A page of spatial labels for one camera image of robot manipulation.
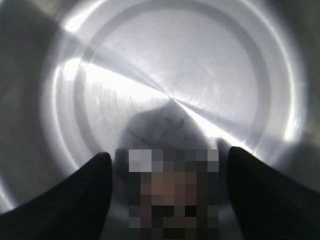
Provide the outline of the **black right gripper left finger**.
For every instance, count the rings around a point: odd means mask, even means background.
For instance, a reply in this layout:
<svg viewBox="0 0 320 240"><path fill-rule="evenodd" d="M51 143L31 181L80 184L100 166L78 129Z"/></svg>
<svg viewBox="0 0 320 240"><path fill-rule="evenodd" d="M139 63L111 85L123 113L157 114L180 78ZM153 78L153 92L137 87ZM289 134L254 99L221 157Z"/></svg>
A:
<svg viewBox="0 0 320 240"><path fill-rule="evenodd" d="M112 159L101 152L61 183L0 216L2 240L98 240L112 199Z"/></svg>

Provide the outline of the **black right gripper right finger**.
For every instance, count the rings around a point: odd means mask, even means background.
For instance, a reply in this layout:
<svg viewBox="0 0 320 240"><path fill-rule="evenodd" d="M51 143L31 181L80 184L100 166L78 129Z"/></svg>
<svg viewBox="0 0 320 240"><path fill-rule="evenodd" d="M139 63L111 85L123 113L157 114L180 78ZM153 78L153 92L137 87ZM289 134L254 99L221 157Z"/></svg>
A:
<svg viewBox="0 0 320 240"><path fill-rule="evenodd" d="M241 147L228 152L228 195L246 240L320 238L320 194Z"/></svg>

